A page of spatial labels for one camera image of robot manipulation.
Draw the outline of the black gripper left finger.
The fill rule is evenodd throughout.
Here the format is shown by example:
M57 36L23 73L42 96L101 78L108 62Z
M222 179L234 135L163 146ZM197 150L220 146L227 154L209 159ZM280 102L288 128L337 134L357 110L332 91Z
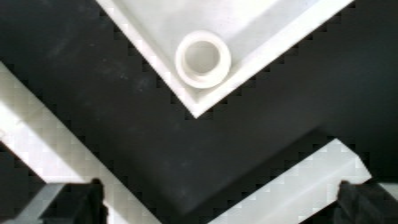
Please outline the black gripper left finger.
M89 183L49 183L39 190L12 224L106 224L105 187Z

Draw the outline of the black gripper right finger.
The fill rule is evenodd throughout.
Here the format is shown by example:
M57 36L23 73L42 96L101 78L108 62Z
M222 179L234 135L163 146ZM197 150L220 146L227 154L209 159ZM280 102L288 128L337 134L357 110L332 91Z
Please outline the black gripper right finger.
M334 224L398 224L398 183L343 182Z

